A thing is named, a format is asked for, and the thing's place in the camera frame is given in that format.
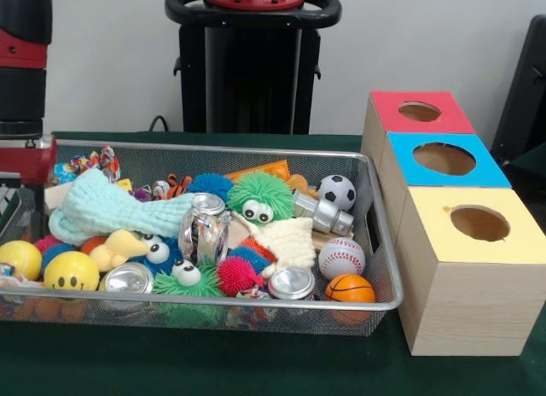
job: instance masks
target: green spiky ball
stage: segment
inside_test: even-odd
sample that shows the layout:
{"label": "green spiky ball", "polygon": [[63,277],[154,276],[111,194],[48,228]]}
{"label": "green spiky ball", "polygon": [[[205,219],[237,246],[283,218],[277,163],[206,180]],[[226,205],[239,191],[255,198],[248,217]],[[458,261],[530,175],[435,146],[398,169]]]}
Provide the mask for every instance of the green spiky ball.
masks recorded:
{"label": "green spiky ball", "polygon": [[[192,287],[184,287],[176,277],[160,272],[155,276],[154,293],[166,295],[223,297],[218,289],[215,265],[199,267],[201,280]],[[223,306],[193,304],[156,304],[156,310],[166,317],[172,328],[202,328],[216,326],[224,314]]]}
{"label": "green spiky ball", "polygon": [[[242,176],[228,192],[228,207],[243,214],[242,206],[248,200],[267,204],[273,209],[273,221],[293,217],[293,197],[290,187],[279,177],[267,172],[249,172]],[[249,220],[262,225],[257,220]]]}

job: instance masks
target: yellow ball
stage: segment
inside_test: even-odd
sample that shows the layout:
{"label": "yellow ball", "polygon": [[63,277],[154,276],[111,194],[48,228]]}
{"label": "yellow ball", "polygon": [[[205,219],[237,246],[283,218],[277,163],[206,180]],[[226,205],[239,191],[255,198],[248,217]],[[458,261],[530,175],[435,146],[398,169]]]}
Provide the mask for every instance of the yellow ball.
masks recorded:
{"label": "yellow ball", "polygon": [[99,267],[84,253],[77,251],[62,253],[45,268],[46,288],[94,291],[98,284]]}
{"label": "yellow ball", "polygon": [[36,281],[42,268],[42,254],[30,242],[11,241],[0,247],[0,262],[15,267],[15,276]]}

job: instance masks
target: soccer ball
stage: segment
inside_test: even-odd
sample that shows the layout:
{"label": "soccer ball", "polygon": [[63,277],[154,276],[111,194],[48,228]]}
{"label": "soccer ball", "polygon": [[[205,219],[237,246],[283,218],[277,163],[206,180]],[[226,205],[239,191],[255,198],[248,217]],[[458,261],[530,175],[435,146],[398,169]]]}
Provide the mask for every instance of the soccer ball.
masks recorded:
{"label": "soccer ball", "polygon": [[166,181],[156,181],[152,188],[153,197],[161,197],[162,195],[167,195],[171,186]]}
{"label": "soccer ball", "polygon": [[355,186],[348,178],[339,175],[323,178],[317,192],[320,198],[333,202],[342,211],[349,211],[357,196]]}

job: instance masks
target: hole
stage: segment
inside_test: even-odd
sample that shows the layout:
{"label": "hole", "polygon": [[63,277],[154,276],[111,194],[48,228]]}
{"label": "hole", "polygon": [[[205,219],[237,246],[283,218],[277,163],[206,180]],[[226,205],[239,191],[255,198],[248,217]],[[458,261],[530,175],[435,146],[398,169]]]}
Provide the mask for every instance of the hole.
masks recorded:
{"label": "hole", "polygon": [[494,242],[510,233],[506,219],[487,207],[456,207],[451,211],[451,222],[460,232],[474,240]]}
{"label": "hole", "polygon": [[427,143],[413,150],[420,165],[451,176],[464,176],[476,167],[476,160],[464,148],[445,143]]}
{"label": "hole", "polygon": [[425,122],[436,120],[442,113],[434,106],[423,102],[405,102],[398,111],[408,119]]}
{"label": "hole", "polygon": [[375,214],[375,205],[372,203],[371,207],[366,214],[366,226],[368,228],[369,243],[372,249],[372,255],[375,255],[380,246],[379,241],[379,223]]}

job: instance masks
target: wooden box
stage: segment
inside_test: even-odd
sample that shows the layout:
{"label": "wooden box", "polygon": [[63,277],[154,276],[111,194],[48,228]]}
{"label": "wooden box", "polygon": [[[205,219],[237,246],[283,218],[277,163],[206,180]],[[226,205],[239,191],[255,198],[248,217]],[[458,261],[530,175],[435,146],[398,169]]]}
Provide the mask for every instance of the wooden box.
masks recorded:
{"label": "wooden box", "polygon": [[388,133],[379,179],[394,241],[410,185],[510,187],[474,134]]}
{"label": "wooden box", "polygon": [[372,91],[360,152],[374,161],[377,172],[388,132],[475,133],[449,92]]}
{"label": "wooden box", "polygon": [[546,237],[511,189],[409,187],[396,254],[413,355],[519,355],[546,299]]}

